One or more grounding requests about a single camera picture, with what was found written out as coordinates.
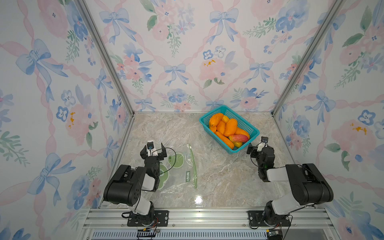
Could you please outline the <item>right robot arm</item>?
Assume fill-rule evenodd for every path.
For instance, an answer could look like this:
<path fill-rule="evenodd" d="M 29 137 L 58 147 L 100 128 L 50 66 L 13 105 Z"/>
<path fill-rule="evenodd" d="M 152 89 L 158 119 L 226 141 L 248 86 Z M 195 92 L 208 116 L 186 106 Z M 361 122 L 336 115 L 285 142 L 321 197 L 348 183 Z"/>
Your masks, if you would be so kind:
<path fill-rule="evenodd" d="M 276 168 L 275 150 L 266 142 L 249 145 L 247 154 L 263 182 L 287 182 L 291 189 L 283 197 L 268 201 L 263 211 L 248 211 L 252 229 L 289 226 L 293 212 L 333 200 L 332 188 L 314 164 L 287 164 Z"/>

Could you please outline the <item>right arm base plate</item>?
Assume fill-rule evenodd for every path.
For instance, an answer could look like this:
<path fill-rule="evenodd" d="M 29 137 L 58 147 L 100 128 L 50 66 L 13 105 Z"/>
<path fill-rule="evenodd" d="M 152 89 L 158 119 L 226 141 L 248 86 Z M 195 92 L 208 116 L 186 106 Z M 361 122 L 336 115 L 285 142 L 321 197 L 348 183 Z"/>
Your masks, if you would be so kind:
<path fill-rule="evenodd" d="M 289 215 L 275 215 L 266 214 L 265 211 L 247 211 L 249 225 L 252 228 L 256 227 L 271 227 L 277 225 L 281 227 L 289 227 L 291 224 L 291 217 Z"/>

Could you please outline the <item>clear zip-top bag green print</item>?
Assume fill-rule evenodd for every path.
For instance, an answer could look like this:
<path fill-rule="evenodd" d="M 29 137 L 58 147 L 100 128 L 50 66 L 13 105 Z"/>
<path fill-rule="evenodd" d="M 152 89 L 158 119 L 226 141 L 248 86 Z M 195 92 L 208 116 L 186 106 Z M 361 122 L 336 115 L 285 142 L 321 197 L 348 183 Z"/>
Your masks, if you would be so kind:
<path fill-rule="evenodd" d="M 198 188 L 197 164 L 192 145 L 178 151 L 166 147 L 167 157 L 160 163 L 159 192 L 179 193 L 185 189 Z"/>

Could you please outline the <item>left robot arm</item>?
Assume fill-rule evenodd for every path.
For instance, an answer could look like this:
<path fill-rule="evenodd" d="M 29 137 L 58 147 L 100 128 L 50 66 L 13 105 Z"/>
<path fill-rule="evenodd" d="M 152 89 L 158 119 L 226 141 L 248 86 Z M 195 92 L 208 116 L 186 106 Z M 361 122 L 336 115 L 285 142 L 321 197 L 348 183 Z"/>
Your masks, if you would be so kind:
<path fill-rule="evenodd" d="M 143 167 L 120 165 L 105 187 L 103 200 L 115 205 L 124 204 L 138 217 L 155 217 L 154 204 L 142 196 L 144 192 L 156 192 L 160 184 L 161 161 L 167 157 L 164 145 L 155 149 L 147 142 L 140 152 Z"/>

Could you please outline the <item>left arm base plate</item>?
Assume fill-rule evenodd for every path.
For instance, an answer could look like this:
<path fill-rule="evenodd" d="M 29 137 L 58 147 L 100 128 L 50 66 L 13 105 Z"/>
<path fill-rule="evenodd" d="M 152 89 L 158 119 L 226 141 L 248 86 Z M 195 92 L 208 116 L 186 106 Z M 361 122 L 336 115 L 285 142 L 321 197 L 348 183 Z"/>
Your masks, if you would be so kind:
<path fill-rule="evenodd" d="M 128 216 L 128 227 L 167 227 L 169 222 L 169 211 L 150 210 L 143 216 L 130 212 Z"/>

